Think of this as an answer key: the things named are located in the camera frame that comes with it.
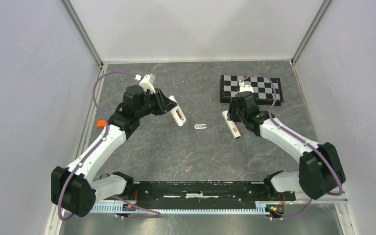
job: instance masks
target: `checkered pattern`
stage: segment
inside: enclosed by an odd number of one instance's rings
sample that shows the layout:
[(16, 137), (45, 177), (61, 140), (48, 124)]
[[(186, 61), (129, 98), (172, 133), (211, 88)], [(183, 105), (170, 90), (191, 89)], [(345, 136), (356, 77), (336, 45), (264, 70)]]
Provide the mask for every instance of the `checkered pattern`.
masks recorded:
[[(231, 97), (234, 97), (238, 93), (238, 82), (243, 79), (244, 76), (221, 76), (221, 102), (230, 102)], [(272, 81), (276, 89), (276, 104), (280, 105), (283, 102), (282, 88), (279, 78), (272, 78)], [(273, 102), (273, 92), (270, 82), (265, 77), (250, 77), (244, 82), (245, 85), (253, 87), (254, 96), (258, 104), (271, 104)]]

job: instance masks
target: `small white block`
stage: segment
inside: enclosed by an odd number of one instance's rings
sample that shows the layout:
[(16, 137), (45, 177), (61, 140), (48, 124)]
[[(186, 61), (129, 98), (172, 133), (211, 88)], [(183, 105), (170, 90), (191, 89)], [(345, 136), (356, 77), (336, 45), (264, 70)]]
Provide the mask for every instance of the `small white block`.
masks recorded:
[(233, 121), (227, 120), (227, 115), (228, 115), (228, 110), (223, 111), (222, 116), (223, 116), (224, 120), (226, 121), (226, 124), (227, 124), (231, 134), (233, 135), (234, 139), (240, 138), (241, 134), (238, 131), (237, 126), (235, 125), (235, 123)]
[(206, 129), (207, 125), (206, 124), (195, 124), (194, 128), (195, 129)]
[(135, 80), (136, 81), (141, 81), (142, 80), (142, 76), (140, 76), (139, 74), (136, 74)]

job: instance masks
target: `small rectangular object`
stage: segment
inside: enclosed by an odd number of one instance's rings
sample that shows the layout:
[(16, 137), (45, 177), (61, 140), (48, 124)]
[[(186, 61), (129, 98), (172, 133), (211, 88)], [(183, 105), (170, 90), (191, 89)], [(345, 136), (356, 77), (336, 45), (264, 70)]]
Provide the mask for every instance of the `small rectangular object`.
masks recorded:
[(135, 80), (140, 82), (142, 80), (142, 76), (140, 76), (139, 74), (136, 74)]
[(207, 125), (206, 124), (195, 124), (194, 128), (195, 129), (206, 129)]
[(150, 84), (153, 84), (153, 82), (155, 82), (155, 75), (153, 75), (153, 74), (148, 74), (149, 75), (149, 80), (148, 80), (148, 82), (150, 83)]
[(173, 95), (170, 95), (169, 99), (174, 101), (177, 104), (177, 106), (171, 110), (172, 117), (174, 118), (176, 124), (178, 126), (184, 125), (184, 123), (187, 121), (187, 118), (182, 112), (181, 107), (179, 107), (179, 104), (178, 102), (176, 102), (176, 99)]
[(233, 121), (227, 120), (228, 110), (223, 111), (222, 116), (223, 116), (224, 120), (226, 121), (226, 124), (227, 124), (231, 134), (233, 135), (234, 139), (240, 138), (241, 134), (240, 134), (239, 130), (237, 129), (237, 126), (235, 125), (235, 123)]

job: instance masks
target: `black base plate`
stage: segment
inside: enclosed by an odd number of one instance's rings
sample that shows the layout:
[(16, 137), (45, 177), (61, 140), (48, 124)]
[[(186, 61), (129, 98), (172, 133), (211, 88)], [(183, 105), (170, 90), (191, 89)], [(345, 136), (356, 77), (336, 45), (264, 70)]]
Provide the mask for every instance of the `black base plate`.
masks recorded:
[[(122, 198), (134, 200), (137, 191), (137, 205), (148, 209), (255, 209), (256, 201), (282, 200), (281, 193), (269, 197), (261, 181), (140, 181), (126, 188)], [(218, 197), (187, 198), (187, 193)], [(284, 195), (296, 200), (294, 193)]]

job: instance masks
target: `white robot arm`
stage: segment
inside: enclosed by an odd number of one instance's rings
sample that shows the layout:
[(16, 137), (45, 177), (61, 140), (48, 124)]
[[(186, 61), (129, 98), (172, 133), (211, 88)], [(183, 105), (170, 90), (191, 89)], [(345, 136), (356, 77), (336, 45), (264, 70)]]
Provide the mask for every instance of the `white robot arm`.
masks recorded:
[[(126, 180), (118, 175), (93, 181), (94, 176), (119, 146), (121, 146), (139, 127), (139, 120), (149, 114), (172, 114), (178, 126), (186, 122), (186, 118), (173, 96), (166, 97), (160, 89), (152, 85), (154, 76), (149, 74), (141, 79), (139, 86), (130, 86), (123, 94), (123, 103), (119, 104), (115, 113), (109, 118), (109, 128), (105, 127), (89, 148), (66, 168), (56, 167), (51, 173), (51, 201), (66, 210), (85, 216), (93, 205), (112, 195), (121, 194), (126, 187)], [(62, 187), (67, 184), (64, 194)]]
[(233, 136), (238, 132), (234, 122), (242, 122), (249, 131), (275, 143), (299, 163), (299, 171), (278, 171), (264, 180), (273, 193), (304, 192), (316, 200), (336, 188), (337, 182), (333, 173), (316, 151), (322, 153), (340, 183), (345, 182), (344, 171), (332, 144), (319, 144), (309, 140), (285, 126), (278, 118), (270, 117), (267, 111), (260, 111), (253, 96), (253, 89), (244, 83), (239, 83), (239, 86), (240, 92), (230, 101), (229, 110), (223, 112)]

